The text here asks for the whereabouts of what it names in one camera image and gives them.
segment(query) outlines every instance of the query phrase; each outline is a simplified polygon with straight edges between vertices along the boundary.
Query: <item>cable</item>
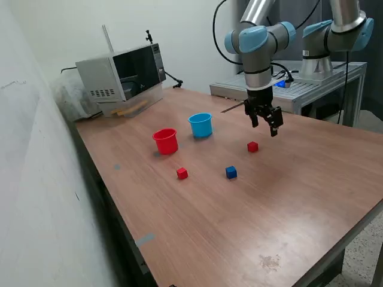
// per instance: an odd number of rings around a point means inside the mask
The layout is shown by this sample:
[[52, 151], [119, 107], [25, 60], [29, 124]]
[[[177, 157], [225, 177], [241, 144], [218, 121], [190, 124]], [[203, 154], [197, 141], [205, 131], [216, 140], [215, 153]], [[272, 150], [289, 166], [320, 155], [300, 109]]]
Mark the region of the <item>cable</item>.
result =
[[215, 37], [215, 20], [217, 18], [217, 13], [218, 13], [218, 10], [219, 8], [222, 6], [222, 4], [224, 4], [227, 0], [222, 0], [221, 3], [218, 4], [218, 6], [216, 7], [215, 11], [214, 11], [214, 16], [213, 16], [213, 40], [214, 40], [214, 44], [215, 44], [215, 47], [217, 49], [217, 51], [221, 54], [221, 56], [227, 60], [229, 63], [231, 64], [234, 64], [234, 65], [242, 65], [242, 63], [239, 63], [239, 62], [236, 62], [236, 61], [232, 61], [230, 60], [228, 57], [226, 57], [222, 51], [220, 50], [219, 46], [218, 46], [218, 43], [217, 43], [217, 38]]
[[60, 73], [60, 74], [62, 74], [63, 71], [66, 71], [66, 70], [73, 70], [73, 69], [77, 69], [77, 67], [64, 68], [64, 69], [61, 70], [61, 73]]
[[314, 13], [315, 10], [317, 9], [317, 7], [318, 7], [318, 5], [319, 5], [320, 2], [321, 2], [321, 0], [318, 0], [318, 2], [315, 4], [314, 8], [312, 9], [311, 13], [309, 14], [309, 16], [307, 16], [306, 19], [304, 19], [304, 21], [301, 22], [301, 24], [299, 24], [299, 25], [295, 28], [295, 30], [298, 30], [300, 27], [302, 27], [302, 26], [307, 22], [307, 20], [310, 19], [310, 17], [313, 15], [313, 13]]
[[272, 23], [271, 23], [271, 21], [270, 21], [270, 18], [269, 18], [269, 16], [267, 16], [267, 17], [266, 17], [266, 19], [268, 20], [268, 22], [269, 22], [269, 25], [270, 25], [270, 26], [273, 26], [273, 24], [272, 24]]
[[347, 81], [348, 81], [348, 64], [349, 64], [349, 52], [346, 52], [346, 81], [345, 81], [345, 88], [343, 90], [343, 99], [342, 99], [341, 109], [339, 111], [337, 124], [339, 124], [341, 121], [341, 114], [342, 114], [343, 106], [345, 104], [345, 98], [346, 98], [346, 92], [347, 92]]
[[283, 70], [285, 70], [286, 73], [287, 73], [287, 76], [288, 76], [288, 81], [290, 83], [294, 81], [294, 78], [293, 78], [292, 74], [290, 73], [290, 71], [284, 65], [279, 64], [279, 63], [275, 63], [275, 62], [271, 62], [270, 64], [274, 65], [274, 66], [278, 66], [278, 67], [282, 68]]
[[280, 78], [283, 78], [285, 75], [286, 75], [286, 71], [285, 71], [285, 70], [280, 70], [278, 73], [273, 74], [273, 75], [271, 75], [271, 76], [272, 76], [273, 78], [276, 78], [276, 77], [279, 76], [279, 79], [280, 79]]

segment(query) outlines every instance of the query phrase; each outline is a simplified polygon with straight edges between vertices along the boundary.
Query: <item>blue cube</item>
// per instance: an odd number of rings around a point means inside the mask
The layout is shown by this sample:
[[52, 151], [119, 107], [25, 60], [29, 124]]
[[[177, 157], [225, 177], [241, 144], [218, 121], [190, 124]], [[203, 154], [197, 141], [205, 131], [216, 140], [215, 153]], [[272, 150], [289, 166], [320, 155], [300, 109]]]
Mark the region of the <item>blue cube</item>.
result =
[[229, 166], [226, 168], [226, 176], [228, 179], [237, 177], [237, 170], [233, 166]]

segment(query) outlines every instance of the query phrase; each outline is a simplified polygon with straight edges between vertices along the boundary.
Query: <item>robotic arm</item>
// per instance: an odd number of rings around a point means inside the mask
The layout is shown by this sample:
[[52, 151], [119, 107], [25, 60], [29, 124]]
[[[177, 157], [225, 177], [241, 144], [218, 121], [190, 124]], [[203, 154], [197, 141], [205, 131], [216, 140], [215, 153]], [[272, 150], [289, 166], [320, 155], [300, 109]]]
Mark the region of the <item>robotic arm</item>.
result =
[[270, 68], [271, 57], [286, 49], [294, 41], [296, 31], [289, 22], [271, 27], [258, 26], [269, 14], [275, 0], [251, 0], [241, 20], [240, 29], [225, 37], [225, 48], [232, 54], [242, 56], [248, 99], [245, 113], [253, 127], [258, 126], [257, 116], [270, 125], [271, 136], [276, 136], [283, 125], [282, 110], [272, 106], [273, 90]]
[[[273, 90], [270, 62], [272, 56], [292, 43], [296, 36], [294, 26], [281, 22], [274, 26], [259, 26], [269, 14], [275, 0], [251, 0], [238, 30], [229, 32], [225, 48], [242, 56], [248, 99], [245, 113], [253, 127], [257, 116], [270, 125], [271, 136], [276, 136], [283, 125], [280, 107], [272, 106]], [[330, 52], [361, 50], [369, 42], [373, 19], [367, 19], [359, 9], [358, 0], [330, 0], [334, 21], [324, 21], [304, 30], [302, 78], [325, 77], [332, 72]]]
[[364, 49], [373, 31], [373, 19], [359, 8], [359, 0], [330, 0], [334, 20], [303, 31], [303, 62], [299, 77], [322, 80], [331, 76], [330, 53]]

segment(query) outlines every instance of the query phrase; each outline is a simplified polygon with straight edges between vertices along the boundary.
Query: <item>white wall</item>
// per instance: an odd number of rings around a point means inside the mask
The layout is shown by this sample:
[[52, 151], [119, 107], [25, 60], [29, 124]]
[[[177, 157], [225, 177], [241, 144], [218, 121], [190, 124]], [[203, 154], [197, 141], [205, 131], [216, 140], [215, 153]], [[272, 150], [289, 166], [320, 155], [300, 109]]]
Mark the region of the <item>white wall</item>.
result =
[[0, 286], [117, 286], [90, 204], [95, 191], [2, 0], [0, 43]]
[[[106, 24], [115, 51], [145, 41], [145, 30], [160, 44], [165, 69], [185, 88], [209, 92], [209, 84], [235, 73], [215, 50], [212, 17], [219, 0], [11, 0], [48, 80], [79, 60], [108, 52], [101, 26]], [[225, 3], [217, 19], [223, 47], [235, 26], [236, 1]]]

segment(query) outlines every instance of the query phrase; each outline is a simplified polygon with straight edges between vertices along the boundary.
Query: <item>table surface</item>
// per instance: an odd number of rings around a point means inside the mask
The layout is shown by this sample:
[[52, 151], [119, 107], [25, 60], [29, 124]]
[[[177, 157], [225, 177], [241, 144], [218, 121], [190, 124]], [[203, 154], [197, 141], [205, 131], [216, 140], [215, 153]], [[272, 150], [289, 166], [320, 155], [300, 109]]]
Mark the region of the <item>table surface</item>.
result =
[[[382, 135], [284, 114], [272, 138], [242, 108], [222, 114], [231, 100], [164, 94], [135, 118], [77, 124], [135, 241], [153, 235], [139, 248], [159, 286], [294, 285], [383, 198]], [[192, 136], [197, 112], [213, 115], [208, 139]], [[164, 127], [178, 131], [169, 156], [152, 140]]]

